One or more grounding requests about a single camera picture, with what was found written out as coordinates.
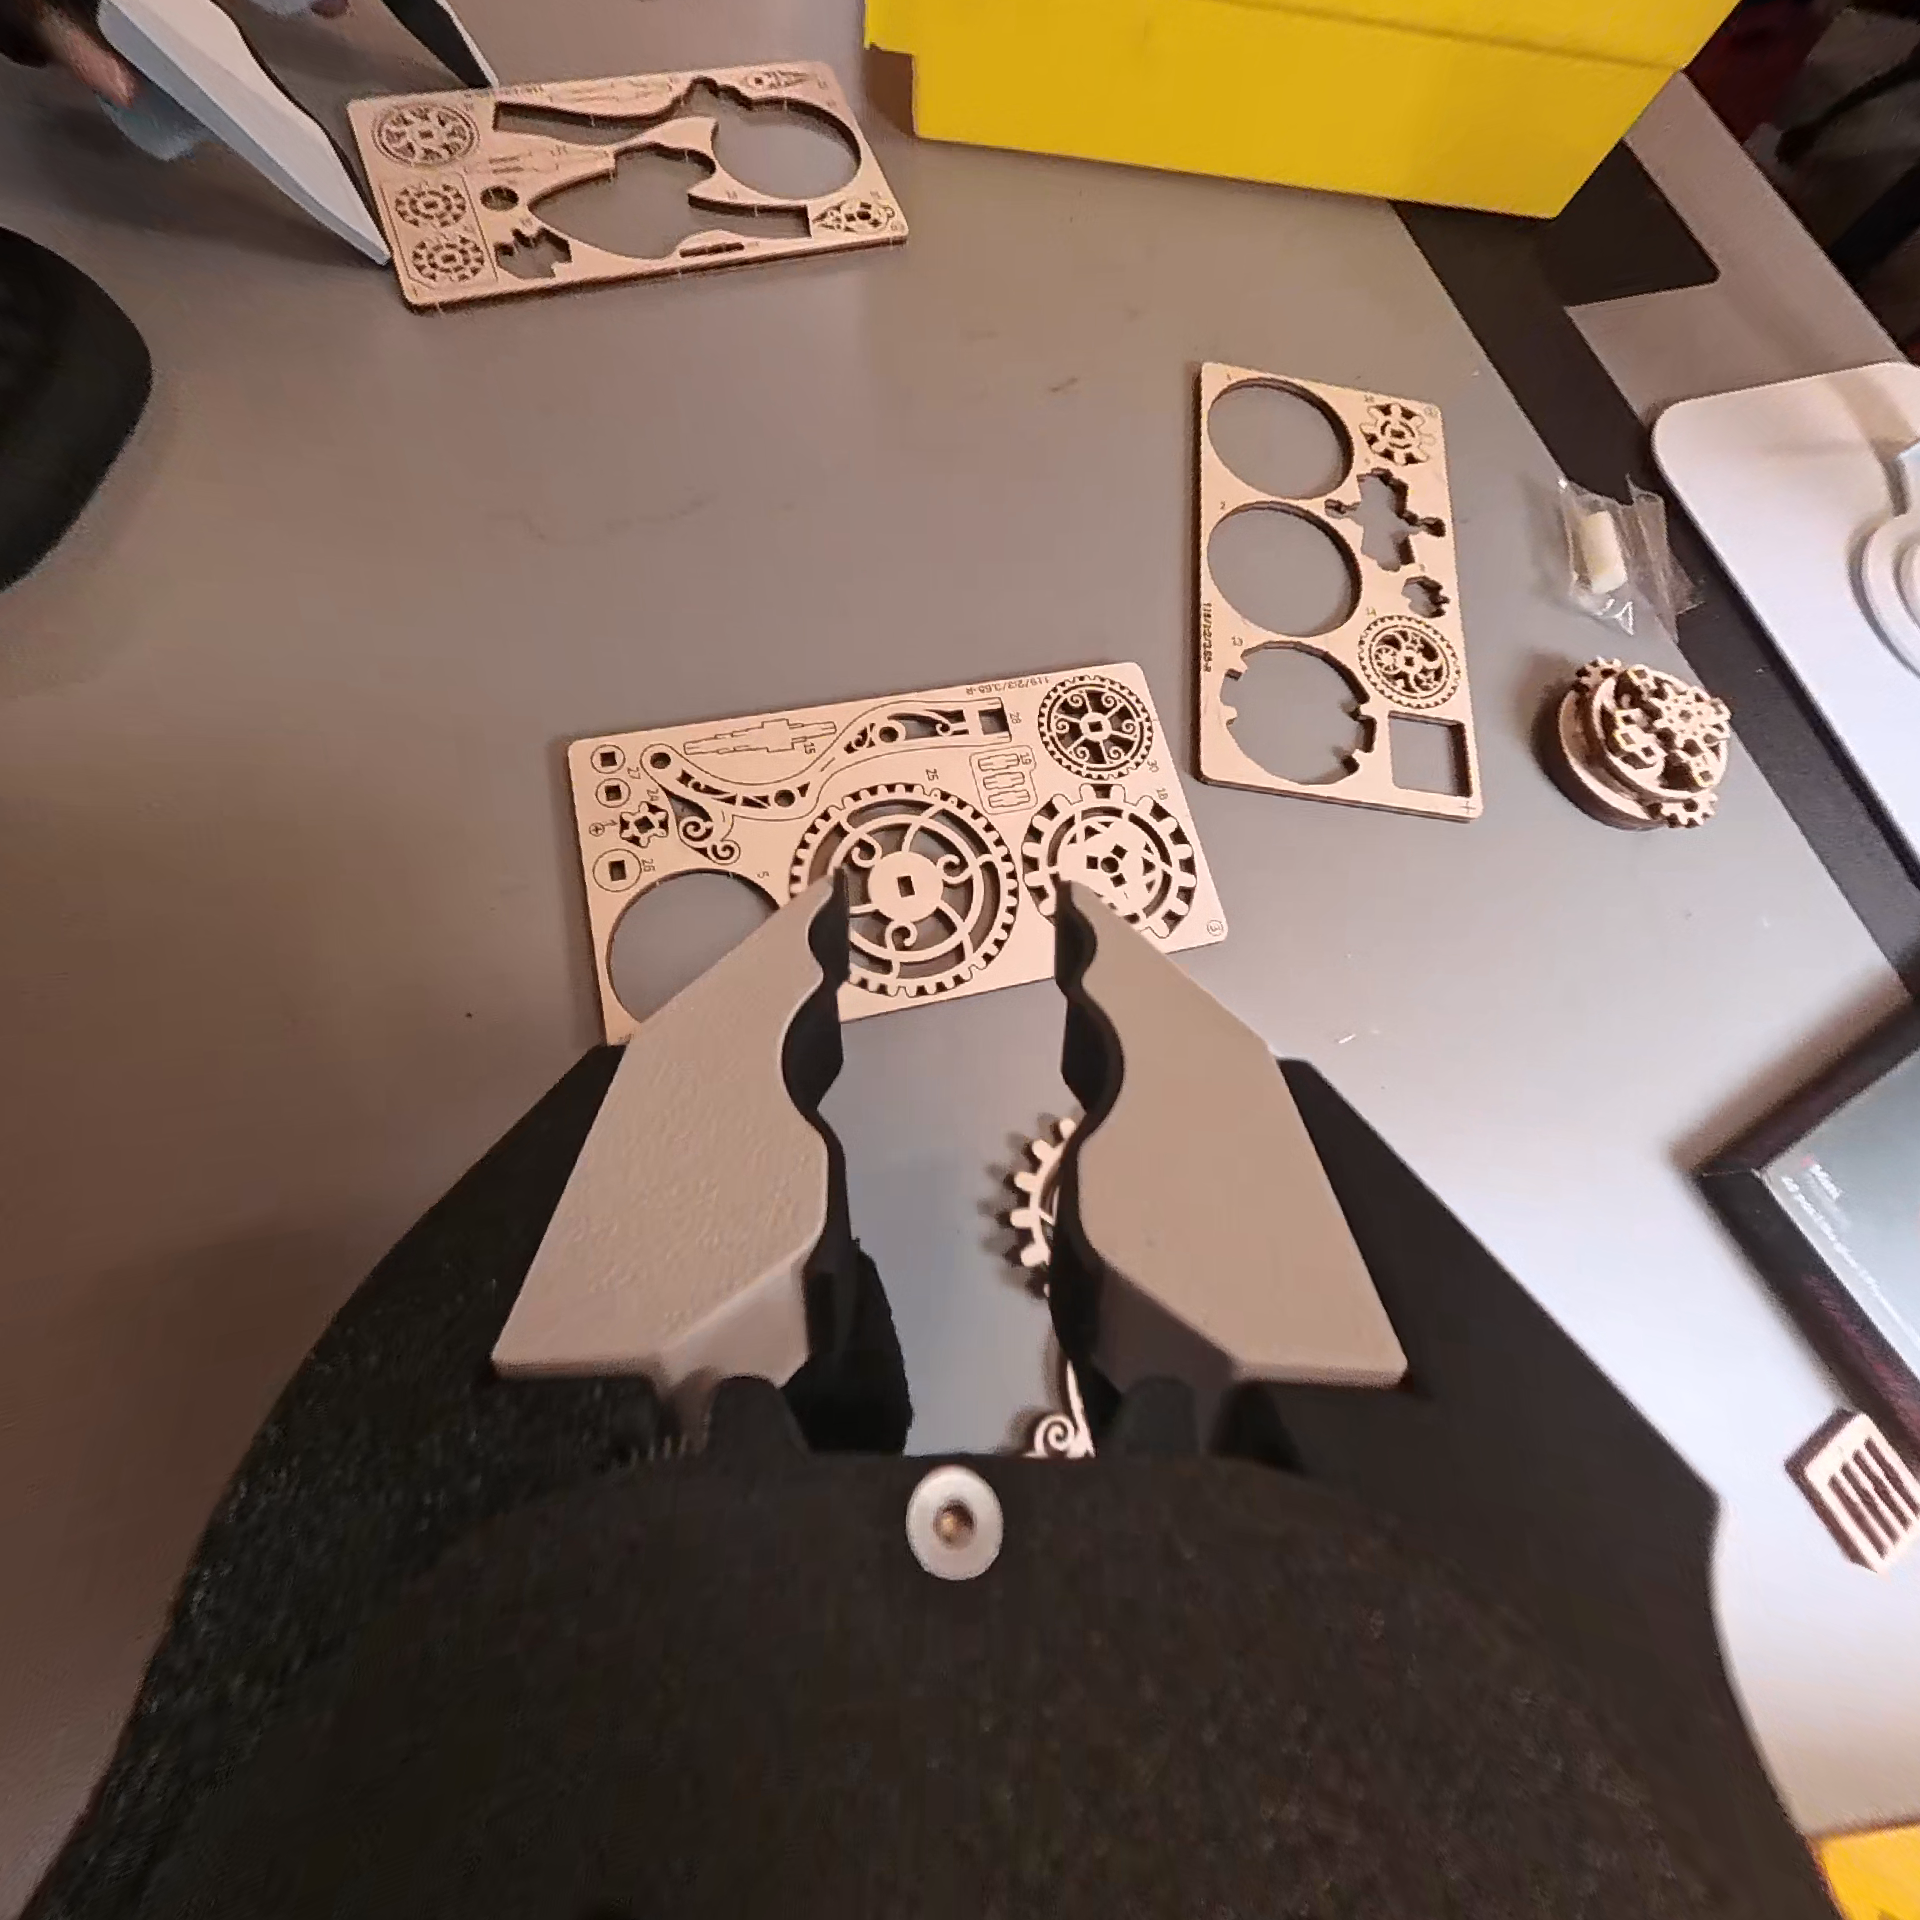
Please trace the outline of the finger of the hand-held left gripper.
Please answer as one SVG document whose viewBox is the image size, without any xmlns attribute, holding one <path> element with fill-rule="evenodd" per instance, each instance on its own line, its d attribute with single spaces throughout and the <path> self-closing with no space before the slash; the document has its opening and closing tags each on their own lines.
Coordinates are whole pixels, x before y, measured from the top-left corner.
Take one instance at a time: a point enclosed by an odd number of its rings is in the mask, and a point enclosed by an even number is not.
<svg viewBox="0 0 1920 1920">
<path fill-rule="evenodd" d="M 131 107 L 103 107 L 128 143 L 179 161 L 214 140 L 374 263 L 392 260 L 342 146 L 219 2 L 99 2 L 94 26 L 140 78 Z"/>
<path fill-rule="evenodd" d="M 499 75 L 482 57 L 453 2 L 388 0 L 386 11 L 465 88 L 496 88 Z"/>
</svg>

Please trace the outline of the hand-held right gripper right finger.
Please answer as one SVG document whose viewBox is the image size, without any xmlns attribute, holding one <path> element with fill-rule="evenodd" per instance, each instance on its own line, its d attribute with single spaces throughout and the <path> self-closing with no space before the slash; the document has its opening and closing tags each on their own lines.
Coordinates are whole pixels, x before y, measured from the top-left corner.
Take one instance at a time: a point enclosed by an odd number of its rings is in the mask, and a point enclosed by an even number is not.
<svg viewBox="0 0 1920 1920">
<path fill-rule="evenodd" d="M 1192 1393 L 1207 1442 L 1245 1387 L 1402 1387 L 1402 1337 L 1268 1042 L 1078 879 L 1056 984 L 1078 1103 L 1056 1334 L 1093 1430 L 1146 1380 Z"/>
</svg>

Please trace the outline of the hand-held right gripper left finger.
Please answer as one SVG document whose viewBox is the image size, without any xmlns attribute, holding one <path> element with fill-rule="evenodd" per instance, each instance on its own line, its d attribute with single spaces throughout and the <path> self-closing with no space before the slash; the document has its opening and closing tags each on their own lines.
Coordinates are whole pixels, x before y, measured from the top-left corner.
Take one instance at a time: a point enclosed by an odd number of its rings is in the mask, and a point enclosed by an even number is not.
<svg viewBox="0 0 1920 1920">
<path fill-rule="evenodd" d="M 637 1021 L 528 1266 L 493 1370 L 637 1377 L 677 1413 L 724 1380 L 807 1380 L 853 1275 L 842 879 L 817 879 Z"/>
</svg>

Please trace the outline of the wooden sheet with curved cutout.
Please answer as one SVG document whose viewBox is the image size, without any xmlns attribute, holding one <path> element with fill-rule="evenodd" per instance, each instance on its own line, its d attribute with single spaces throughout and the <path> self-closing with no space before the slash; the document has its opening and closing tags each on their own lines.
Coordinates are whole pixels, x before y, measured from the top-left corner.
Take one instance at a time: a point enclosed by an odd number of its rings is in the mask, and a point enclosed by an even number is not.
<svg viewBox="0 0 1920 1920">
<path fill-rule="evenodd" d="M 724 107 L 832 137 L 844 168 L 782 193 L 733 165 Z M 832 66 L 816 60 L 502 84 L 351 103 L 351 130 L 408 309 L 669 281 L 746 263 L 905 245 L 911 226 Z M 616 253 L 557 218 L 623 161 L 678 171 L 690 227 Z"/>
</svg>

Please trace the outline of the wooden sheet with large gears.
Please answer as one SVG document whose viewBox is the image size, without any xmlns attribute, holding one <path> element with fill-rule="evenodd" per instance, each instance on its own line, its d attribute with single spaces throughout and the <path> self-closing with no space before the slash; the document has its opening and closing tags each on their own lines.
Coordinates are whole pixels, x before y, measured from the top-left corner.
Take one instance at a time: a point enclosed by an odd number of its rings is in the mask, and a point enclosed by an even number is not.
<svg viewBox="0 0 1920 1920">
<path fill-rule="evenodd" d="M 640 1021 L 614 984 L 616 925 L 681 876 L 774 907 L 844 876 L 844 1021 L 1053 978 L 1063 879 L 1170 955 L 1229 933 L 1131 661 L 598 731 L 565 767 L 607 1042 Z"/>
</svg>

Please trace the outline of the wooden sheet with round holes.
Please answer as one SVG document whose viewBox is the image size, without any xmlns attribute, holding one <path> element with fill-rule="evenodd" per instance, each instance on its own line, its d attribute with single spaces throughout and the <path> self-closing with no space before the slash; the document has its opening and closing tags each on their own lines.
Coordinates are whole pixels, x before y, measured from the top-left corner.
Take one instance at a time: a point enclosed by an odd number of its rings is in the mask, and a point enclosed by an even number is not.
<svg viewBox="0 0 1920 1920">
<path fill-rule="evenodd" d="M 1330 433 L 1340 460 L 1315 490 L 1272 485 L 1216 424 L 1235 396 L 1285 396 Z M 1435 401 L 1299 380 L 1207 359 L 1197 365 L 1197 617 L 1194 771 L 1217 787 L 1327 801 L 1468 824 L 1482 817 L 1469 648 L 1457 605 L 1457 522 L 1448 438 Z M 1291 630 L 1257 617 L 1217 577 L 1235 528 L 1300 528 L 1334 555 L 1334 620 Z M 1325 778 L 1277 774 L 1235 734 L 1238 684 L 1272 653 L 1340 676 L 1357 730 Z"/>
</svg>

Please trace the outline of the grey desk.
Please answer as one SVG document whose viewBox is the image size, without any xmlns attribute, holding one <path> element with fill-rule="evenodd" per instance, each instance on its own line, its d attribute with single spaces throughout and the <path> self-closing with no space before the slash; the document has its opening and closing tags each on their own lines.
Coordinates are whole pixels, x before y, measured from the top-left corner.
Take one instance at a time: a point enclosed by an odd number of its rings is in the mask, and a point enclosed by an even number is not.
<svg viewBox="0 0 1920 1920">
<path fill-rule="evenodd" d="M 1558 460 L 1388 204 L 924 143 L 857 2 L 493 2 L 502 75 L 823 60 L 911 238 L 414 313 L 225 153 L 4 75 L 4 221 L 158 383 L 4 595 L 4 1915 L 122 1734 L 269 1404 L 601 1036 L 564 747 L 1136 661 L 1192 777 L 1202 361 L 1444 408 L 1485 811 L 1188 784 L 1308 1058 L 1721 1503 L 1718 1629 L 1813 1832 L 1918 1810 L 1918 1570 L 1785 1457 L 1826 1370 L 1690 1180 L 1897 1008 L 1768 778 L 1607 829 L 1542 771 Z"/>
</svg>

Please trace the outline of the person's left hand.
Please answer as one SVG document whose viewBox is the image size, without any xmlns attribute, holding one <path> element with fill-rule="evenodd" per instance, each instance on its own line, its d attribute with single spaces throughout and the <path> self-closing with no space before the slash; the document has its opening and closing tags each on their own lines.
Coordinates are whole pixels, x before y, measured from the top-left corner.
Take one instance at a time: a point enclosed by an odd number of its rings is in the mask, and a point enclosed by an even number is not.
<svg viewBox="0 0 1920 1920">
<path fill-rule="evenodd" d="M 140 81 L 99 36 L 82 2 L 4 2 L 4 60 L 59 69 L 111 107 L 134 107 Z"/>
</svg>

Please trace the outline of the black mesh office chair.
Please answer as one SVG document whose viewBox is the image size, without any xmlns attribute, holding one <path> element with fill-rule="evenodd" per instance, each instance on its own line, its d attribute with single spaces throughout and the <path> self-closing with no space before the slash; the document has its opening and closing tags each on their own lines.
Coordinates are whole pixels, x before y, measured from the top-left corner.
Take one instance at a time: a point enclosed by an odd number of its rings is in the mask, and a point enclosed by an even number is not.
<svg viewBox="0 0 1920 1920">
<path fill-rule="evenodd" d="M 111 293 L 4 227 L 4 590 L 68 537 L 151 396 L 151 352 Z"/>
</svg>

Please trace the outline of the assembled wooden gear model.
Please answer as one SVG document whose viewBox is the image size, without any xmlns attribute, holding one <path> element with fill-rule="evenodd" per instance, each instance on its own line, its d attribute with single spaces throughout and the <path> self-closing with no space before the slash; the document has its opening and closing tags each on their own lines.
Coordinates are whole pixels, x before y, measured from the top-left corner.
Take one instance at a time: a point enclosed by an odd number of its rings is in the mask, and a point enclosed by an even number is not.
<svg viewBox="0 0 1920 1920">
<path fill-rule="evenodd" d="M 1548 777 L 1616 829 L 1694 829 L 1718 810 L 1733 755 L 1733 712 L 1651 664 L 1594 658 L 1542 712 Z"/>
</svg>

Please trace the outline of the black puzzle box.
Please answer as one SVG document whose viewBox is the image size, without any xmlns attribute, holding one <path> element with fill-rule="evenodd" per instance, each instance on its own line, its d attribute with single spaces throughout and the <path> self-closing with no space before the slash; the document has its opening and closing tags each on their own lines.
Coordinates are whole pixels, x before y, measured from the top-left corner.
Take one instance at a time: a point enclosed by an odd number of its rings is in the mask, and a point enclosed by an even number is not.
<svg viewBox="0 0 1920 1920">
<path fill-rule="evenodd" d="M 1918 1008 L 1728 1140 L 1694 1181 L 1918 1469 Z"/>
</svg>

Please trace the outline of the clear plastic bag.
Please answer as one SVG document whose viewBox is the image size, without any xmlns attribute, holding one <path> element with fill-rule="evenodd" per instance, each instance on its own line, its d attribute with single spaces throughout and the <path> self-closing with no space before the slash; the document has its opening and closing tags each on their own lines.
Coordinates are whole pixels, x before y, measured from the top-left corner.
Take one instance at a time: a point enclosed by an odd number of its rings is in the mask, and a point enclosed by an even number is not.
<svg viewBox="0 0 1920 1920">
<path fill-rule="evenodd" d="M 1567 595 L 1586 617 L 1626 638 L 1674 638 L 1705 592 L 1677 558 L 1669 497 L 1640 484 L 1611 497 L 1555 473 Z"/>
</svg>

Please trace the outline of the yellow plastic bin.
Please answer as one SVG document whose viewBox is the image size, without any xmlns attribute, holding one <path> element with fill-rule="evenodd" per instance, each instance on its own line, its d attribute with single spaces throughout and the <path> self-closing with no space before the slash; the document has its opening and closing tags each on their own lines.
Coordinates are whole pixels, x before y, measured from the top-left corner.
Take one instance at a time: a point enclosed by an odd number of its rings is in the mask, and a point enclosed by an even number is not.
<svg viewBox="0 0 1920 1920">
<path fill-rule="evenodd" d="M 924 140 L 1551 218 L 1733 2 L 869 2 Z"/>
</svg>

